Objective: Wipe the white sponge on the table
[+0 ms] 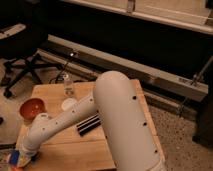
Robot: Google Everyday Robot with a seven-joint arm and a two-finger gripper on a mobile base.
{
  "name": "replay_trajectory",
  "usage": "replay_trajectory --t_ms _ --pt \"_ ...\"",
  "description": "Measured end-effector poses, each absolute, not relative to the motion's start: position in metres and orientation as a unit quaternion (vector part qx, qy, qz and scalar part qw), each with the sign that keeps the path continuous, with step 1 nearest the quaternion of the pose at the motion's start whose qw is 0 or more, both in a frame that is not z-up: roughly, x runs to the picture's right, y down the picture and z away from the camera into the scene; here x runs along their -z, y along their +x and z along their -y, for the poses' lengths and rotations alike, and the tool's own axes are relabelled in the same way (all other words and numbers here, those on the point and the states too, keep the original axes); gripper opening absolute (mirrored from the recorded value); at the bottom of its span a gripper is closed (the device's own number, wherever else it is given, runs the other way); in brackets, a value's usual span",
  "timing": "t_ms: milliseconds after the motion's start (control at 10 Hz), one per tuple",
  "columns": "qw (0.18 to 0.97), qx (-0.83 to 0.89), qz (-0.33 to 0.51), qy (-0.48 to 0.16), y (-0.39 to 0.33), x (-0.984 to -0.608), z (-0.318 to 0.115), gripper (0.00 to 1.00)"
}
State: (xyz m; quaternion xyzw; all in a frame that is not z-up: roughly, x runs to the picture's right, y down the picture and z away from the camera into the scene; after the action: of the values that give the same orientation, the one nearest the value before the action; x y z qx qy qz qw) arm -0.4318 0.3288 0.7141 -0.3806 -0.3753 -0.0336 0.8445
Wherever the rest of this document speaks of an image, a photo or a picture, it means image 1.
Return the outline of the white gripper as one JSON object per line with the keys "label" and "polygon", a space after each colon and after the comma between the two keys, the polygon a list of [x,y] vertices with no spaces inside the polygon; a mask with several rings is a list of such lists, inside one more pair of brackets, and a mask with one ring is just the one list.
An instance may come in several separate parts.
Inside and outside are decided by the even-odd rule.
{"label": "white gripper", "polygon": [[17,167],[25,167],[31,161],[36,161],[38,157],[39,157],[38,153],[36,153],[33,156],[27,156],[24,154],[20,154],[18,150],[13,150],[9,157],[9,164],[16,165]]}

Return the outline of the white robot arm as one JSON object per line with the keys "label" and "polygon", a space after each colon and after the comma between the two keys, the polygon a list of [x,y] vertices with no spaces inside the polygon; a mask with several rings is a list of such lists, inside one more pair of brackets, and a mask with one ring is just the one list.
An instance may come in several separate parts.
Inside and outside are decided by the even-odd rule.
{"label": "white robot arm", "polygon": [[166,171],[136,90],[118,71],[102,73],[87,96],[58,116],[38,114],[8,163],[26,166],[45,141],[94,114],[100,118],[117,171]]}

